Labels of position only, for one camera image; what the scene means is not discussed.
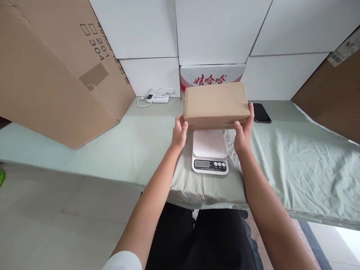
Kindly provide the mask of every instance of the hand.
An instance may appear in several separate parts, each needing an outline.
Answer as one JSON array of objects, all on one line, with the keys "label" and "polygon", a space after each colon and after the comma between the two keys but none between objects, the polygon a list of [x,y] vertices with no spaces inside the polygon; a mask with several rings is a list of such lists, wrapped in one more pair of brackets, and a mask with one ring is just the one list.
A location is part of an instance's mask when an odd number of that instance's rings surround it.
[{"label": "hand", "polygon": [[249,104],[250,116],[240,124],[239,121],[235,121],[236,136],[234,141],[234,149],[237,154],[243,151],[251,151],[250,139],[252,124],[254,122],[254,105]]},{"label": "hand", "polygon": [[175,118],[175,126],[172,130],[172,140],[170,147],[182,150],[186,142],[186,131],[188,130],[188,123],[184,121],[184,116],[179,115]]}]

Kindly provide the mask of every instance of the tiled floor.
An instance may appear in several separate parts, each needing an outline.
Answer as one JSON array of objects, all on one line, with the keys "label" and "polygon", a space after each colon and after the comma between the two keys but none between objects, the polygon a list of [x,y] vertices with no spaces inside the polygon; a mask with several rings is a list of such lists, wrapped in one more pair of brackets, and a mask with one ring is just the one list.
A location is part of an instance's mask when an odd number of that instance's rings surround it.
[{"label": "tiled floor", "polygon": [[[2,167],[0,269],[101,269],[140,191],[97,178]],[[309,224],[333,270],[360,270],[360,232]]]}]

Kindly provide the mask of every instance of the digital kitchen scale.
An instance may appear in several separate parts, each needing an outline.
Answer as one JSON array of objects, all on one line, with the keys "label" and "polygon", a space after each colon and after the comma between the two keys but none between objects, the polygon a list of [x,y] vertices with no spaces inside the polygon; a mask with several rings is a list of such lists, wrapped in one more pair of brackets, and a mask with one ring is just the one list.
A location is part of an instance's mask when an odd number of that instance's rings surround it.
[{"label": "digital kitchen scale", "polygon": [[192,169],[197,173],[228,173],[224,135],[220,130],[195,130],[192,144]]}]

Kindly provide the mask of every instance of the black pants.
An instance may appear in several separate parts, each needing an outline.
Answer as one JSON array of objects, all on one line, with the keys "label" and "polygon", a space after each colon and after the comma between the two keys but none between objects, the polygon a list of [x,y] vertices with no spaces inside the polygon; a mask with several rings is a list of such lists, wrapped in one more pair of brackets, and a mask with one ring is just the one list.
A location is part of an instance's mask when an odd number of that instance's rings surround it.
[{"label": "black pants", "polygon": [[146,270],[256,269],[239,210],[192,211],[166,203],[151,245]]}]

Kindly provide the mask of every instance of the black smartphone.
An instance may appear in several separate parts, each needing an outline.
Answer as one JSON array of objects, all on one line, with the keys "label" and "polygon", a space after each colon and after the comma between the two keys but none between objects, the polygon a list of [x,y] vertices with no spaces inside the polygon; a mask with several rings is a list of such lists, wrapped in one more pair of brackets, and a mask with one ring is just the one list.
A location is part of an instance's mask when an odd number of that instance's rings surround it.
[{"label": "black smartphone", "polygon": [[271,119],[261,103],[254,103],[254,121],[257,123],[271,123]]}]

